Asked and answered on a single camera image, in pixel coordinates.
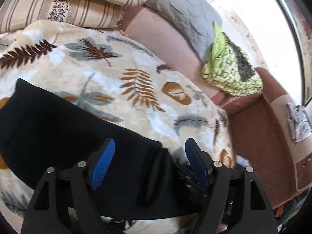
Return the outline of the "black pants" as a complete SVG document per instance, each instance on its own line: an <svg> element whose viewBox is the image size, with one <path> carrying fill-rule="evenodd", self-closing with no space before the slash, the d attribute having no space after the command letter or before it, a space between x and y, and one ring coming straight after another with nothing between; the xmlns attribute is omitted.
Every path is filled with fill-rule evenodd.
<svg viewBox="0 0 312 234"><path fill-rule="evenodd" d="M100 215L153 220L201 212L204 197L186 186L160 142L104 121L22 79L1 109L1 156L33 189L47 168L70 169L108 138L115 142L115 154L101 186L92 193Z"/></svg>

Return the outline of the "pink brown sofa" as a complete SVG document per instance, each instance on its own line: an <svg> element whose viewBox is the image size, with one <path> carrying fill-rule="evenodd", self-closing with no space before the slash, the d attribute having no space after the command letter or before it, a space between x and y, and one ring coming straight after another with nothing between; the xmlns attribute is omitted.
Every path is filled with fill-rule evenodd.
<svg viewBox="0 0 312 234"><path fill-rule="evenodd" d="M261 93L231 97L203 80L201 62L190 44L154 10L144 6L126 9L120 29L189 78L227 112L234 151L255 168L274 209L285 208L308 190L311 138L291 139L287 103L292 99L266 69L257 69L264 84Z"/></svg>

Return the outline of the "dark grey fuzzy item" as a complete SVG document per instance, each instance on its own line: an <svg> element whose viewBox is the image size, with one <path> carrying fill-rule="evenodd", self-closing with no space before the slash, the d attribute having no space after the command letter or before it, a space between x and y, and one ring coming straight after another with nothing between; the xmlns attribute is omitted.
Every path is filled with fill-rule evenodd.
<svg viewBox="0 0 312 234"><path fill-rule="evenodd" d="M254 71L249 61L245 56L243 56L242 50L236 46L231 41L229 42L231 48L233 49L237 62L238 62L238 72L243 82L247 82L252 76L254 76Z"/></svg>

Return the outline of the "green patterned folded cloth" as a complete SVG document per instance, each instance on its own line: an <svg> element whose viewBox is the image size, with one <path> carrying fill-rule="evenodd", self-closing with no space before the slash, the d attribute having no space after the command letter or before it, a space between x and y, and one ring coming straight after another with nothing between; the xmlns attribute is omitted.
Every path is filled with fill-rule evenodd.
<svg viewBox="0 0 312 234"><path fill-rule="evenodd" d="M207 61L201 70L201 77L234 97L260 93L263 90L263 82L258 72L252 68L255 73L254 76L247 82L243 82L238 72L238 62L235 53L229 44L230 38L216 22L213 23L213 30L214 40L208 51ZM247 54L243 50L242 52L243 56L249 61Z"/></svg>

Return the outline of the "leaf pattern fleece blanket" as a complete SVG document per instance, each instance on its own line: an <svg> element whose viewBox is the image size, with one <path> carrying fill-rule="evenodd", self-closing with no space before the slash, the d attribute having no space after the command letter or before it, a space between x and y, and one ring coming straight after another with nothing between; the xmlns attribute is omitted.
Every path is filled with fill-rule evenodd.
<svg viewBox="0 0 312 234"><path fill-rule="evenodd" d="M48 90L102 120L161 142L186 163L193 137L232 167L229 119L193 82L123 33L40 20L1 35L1 104L17 79Z"/></svg>

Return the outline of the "grey quilted pillow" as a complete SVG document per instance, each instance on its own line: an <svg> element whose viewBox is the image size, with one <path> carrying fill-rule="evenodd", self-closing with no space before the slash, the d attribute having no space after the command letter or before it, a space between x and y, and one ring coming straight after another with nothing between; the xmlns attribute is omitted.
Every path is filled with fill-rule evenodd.
<svg viewBox="0 0 312 234"><path fill-rule="evenodd" d="M146 6L172 23L205 63L214 42L213 23L222 25L219 14L206 0L147 0Z"/></svg>

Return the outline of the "striped beige folded quilt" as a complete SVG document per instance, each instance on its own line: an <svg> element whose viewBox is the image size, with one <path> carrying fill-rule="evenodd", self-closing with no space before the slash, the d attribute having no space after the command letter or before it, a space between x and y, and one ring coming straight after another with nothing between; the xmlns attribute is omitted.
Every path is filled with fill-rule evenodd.
<svg viewBox="0 0 312 234"><path fill-rule="evenodd" d="M38 20L68 23L78 27L117 28L129 7L146 0L4 0L1 33L13 32Z"/></svg>

